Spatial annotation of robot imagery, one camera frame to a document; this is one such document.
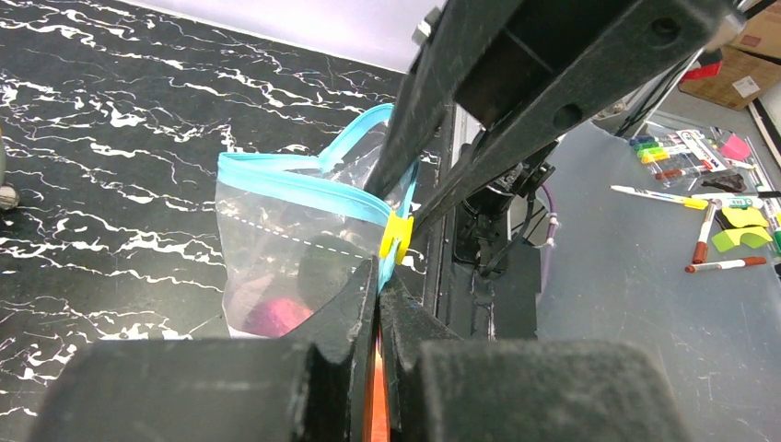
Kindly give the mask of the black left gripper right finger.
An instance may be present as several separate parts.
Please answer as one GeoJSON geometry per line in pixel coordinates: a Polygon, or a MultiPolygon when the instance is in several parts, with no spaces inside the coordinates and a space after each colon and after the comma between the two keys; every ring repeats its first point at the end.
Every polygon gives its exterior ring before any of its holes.
{"type": "Polygon", "coordinates": [[[608,341],[464,340],[392,277],[379,326],[393,441],[686,441],[665,377],[608,341]]]}

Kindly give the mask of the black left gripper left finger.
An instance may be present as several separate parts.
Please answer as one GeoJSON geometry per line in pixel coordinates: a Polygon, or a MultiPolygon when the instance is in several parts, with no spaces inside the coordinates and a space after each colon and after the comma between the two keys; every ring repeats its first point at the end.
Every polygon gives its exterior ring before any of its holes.
{"type": "Polygon", "coordinates": [[[309,346],[295,441],[363,441],[371,434],[379,259],[362,261],[341,290],[288,334],[309,346]]]}

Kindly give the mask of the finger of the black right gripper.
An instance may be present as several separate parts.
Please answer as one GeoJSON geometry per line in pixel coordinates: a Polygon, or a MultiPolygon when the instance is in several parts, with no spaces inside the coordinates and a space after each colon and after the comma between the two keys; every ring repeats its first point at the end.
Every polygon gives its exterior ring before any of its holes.
{"type": "Polygon", "coordinates": [[[443,108],[486,55],[520,1],[448,1],[402,81],[386,144],[364,190],[387,196],[427,146],[443,108]]]}

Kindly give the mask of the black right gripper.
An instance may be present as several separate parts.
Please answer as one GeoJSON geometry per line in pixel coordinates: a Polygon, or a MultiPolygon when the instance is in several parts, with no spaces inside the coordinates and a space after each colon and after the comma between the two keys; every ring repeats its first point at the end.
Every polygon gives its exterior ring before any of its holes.
{"type": "Polygon", "coordinates": [[[419,209],[427,231],[617,99],[712,41],[730,1],[449,1],[408,74],[408,158],[449,104],[484,133],[419,209]]]}

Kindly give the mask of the red onion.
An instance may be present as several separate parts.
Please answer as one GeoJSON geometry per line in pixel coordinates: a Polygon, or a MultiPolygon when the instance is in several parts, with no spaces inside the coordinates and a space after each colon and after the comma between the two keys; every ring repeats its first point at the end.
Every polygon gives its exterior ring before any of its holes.
{"type": "Polygon", "coordinates": [[[312,310],[292,299],[267,299],[255,306],[243,324],[247,333],[278,338],[294,330],[312,315],[312,310]]]}

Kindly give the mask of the clear zip top bag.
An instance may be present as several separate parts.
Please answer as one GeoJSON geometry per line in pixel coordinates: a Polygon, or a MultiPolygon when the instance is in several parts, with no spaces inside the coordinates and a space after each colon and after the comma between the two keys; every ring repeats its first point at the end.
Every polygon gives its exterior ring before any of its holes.
{"type": "Polygon", "coordinates": [[[288,298],[312,315],[356,267],[379,258],[384,284],[402,262],[419,168],[412,165],[389,195],[364,190],[379,163],[393,111],[375,106],[350,122],[319,154],[221,153],[215,208],[227,271],[222,307],[234,338],[251,310],[288,298]]]}

